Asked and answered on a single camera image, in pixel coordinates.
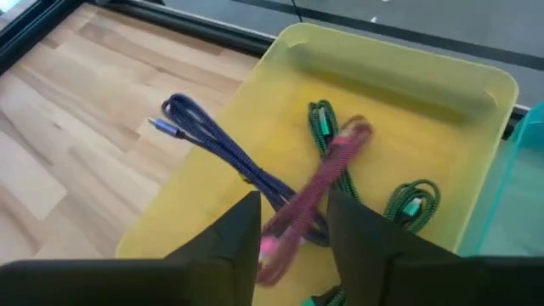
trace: blue braided cable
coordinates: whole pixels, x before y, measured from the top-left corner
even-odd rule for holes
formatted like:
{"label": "blue braided cable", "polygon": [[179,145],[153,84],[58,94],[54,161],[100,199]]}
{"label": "blue braided cable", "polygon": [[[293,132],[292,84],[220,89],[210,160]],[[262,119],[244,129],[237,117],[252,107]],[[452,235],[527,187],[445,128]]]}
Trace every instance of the blue braided cable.
{"label": "blue braided cable", "polygon": [[[159,130],[208,150],[229,163],[248,182],[260,190],[270,205],[280,210],[295,195],[295,191],[275,176],[257,166],[241,147],[191,98],[176,93],[162,104],[162,112],[169,122],[150,119]],[[304,236],[318,246],[328,247],[325,217],[316,212],[314,228]]]}

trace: pink braided cable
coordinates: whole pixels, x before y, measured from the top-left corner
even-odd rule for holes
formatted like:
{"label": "pink braided cable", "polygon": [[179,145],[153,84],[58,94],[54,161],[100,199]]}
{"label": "pink braided cable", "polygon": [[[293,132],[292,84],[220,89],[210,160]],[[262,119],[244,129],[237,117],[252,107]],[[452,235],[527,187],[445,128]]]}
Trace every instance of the pink braided cable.
{"label": "pink braided cable", "polygon": [[346,169],[372,134],[371,125],[363,116],[349,119],[340,134],[329,145],[329,153],[317,173],[263,228],[263,240],[277,229],[289,228],[279,239],[279,245],[267,256],[266,264],[259,265],[257,283],[273,286],[287,272],[297,254],[299,242],[310,226],[320,198]]}

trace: laminate flooring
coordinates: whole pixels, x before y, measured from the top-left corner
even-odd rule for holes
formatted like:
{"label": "laminate flooring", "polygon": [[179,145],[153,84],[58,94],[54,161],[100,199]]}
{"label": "laminate flooring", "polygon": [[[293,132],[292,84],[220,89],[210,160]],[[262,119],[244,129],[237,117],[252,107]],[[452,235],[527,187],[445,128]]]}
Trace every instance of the laminate flooring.
{"label": "laminate flooring", "polygon": [[190,148],[146,117],[216,114],[257,62],[83,4],[0,77],[0,263],[114,257]]}

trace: plastic bin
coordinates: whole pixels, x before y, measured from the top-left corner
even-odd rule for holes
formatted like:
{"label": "plastic bin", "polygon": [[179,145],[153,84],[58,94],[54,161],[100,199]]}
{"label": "plastic bin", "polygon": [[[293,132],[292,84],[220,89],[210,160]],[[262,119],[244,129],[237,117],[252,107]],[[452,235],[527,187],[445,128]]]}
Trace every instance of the plastic bin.
{"label": "plastic bin", "polygon": [[461,255],[544,254],[544,104],[501,144],[462,240]]}
{"label": "plastic bin", "polygon": [[[518,94],[496,68],[297,24],[285,29],[218,123],[263,169],[299,190],[320,162],[308,103],[331,101],[340,122],[361,114],[374,137],[350,167],[368,207],[382,213],[404,182],[432,179],[442,202],[420,235],[456,250]],[[249,190],[239,173],[194,148],[120,243],[117,256],[161,258]],[[274,213],[263,198],[263,221]],[[306,244],[255,305],[294,305],[339,283],[330,248]]]}

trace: usb connector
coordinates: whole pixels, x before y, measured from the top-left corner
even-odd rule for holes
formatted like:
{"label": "usb connector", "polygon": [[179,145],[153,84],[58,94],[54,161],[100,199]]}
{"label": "usb connector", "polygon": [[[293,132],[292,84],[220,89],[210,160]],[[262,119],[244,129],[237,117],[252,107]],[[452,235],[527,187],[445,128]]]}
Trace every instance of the usb connector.
{"label": "usb connector", "polygon": [[176,127],[172,123],[164,121],[161,118],[148,117],[147,121],[159,131],[167,133],[174,138],[183,138],[184,136],[184,132],[179,127]]}

